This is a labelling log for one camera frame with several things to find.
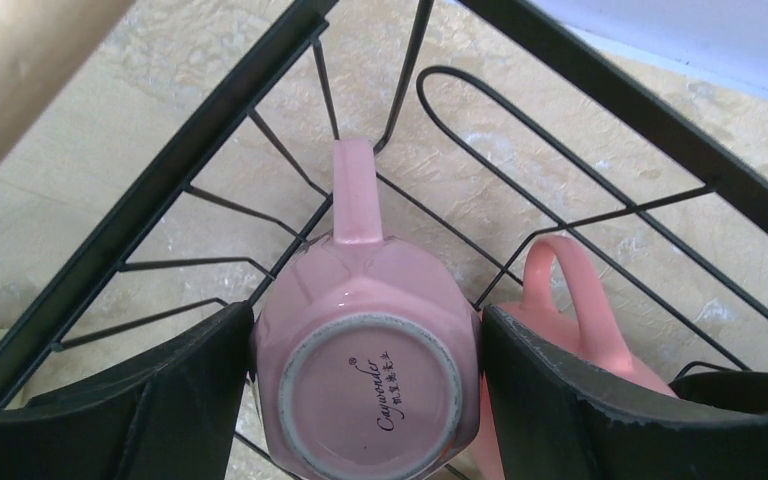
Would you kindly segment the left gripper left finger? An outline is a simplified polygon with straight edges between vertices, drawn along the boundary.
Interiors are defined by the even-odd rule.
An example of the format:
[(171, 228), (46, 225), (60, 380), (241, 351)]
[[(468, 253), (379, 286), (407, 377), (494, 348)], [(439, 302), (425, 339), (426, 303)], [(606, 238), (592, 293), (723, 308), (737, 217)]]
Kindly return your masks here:
[(251, 306), (0, 409), (0, 479), (221, 479), (249, 362)]

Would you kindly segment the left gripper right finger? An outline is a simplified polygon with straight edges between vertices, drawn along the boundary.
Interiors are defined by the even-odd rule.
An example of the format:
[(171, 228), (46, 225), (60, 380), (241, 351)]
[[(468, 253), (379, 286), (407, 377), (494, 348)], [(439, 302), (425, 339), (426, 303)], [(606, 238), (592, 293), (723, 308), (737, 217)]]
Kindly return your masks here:
[(498, 307), (485, 310), (482, 337), (508, 479), (768, 479), (768, 413), (648, 390)]

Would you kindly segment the light pink mug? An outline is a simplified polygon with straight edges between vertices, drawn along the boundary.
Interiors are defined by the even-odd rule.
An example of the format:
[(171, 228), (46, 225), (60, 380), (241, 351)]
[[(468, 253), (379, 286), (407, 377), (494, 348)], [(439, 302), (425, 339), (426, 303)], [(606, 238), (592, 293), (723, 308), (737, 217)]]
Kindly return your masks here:
[(333, 146), (333, 227), (277, 275), (252, 334), (267, 449), (306, 479), (423, 479), (480, 423), (480, 321), (387, 231), (369, 141)]

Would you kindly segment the red rimmed plate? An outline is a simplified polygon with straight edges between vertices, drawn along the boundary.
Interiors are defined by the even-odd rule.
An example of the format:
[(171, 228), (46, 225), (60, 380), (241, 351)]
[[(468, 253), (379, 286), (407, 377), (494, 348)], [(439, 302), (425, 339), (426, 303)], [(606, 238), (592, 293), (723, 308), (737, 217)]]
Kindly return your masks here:
[(709, 371), (683, 376), (669, 386), (683, 400), (747, 414), (768, 413), (768, 372)]

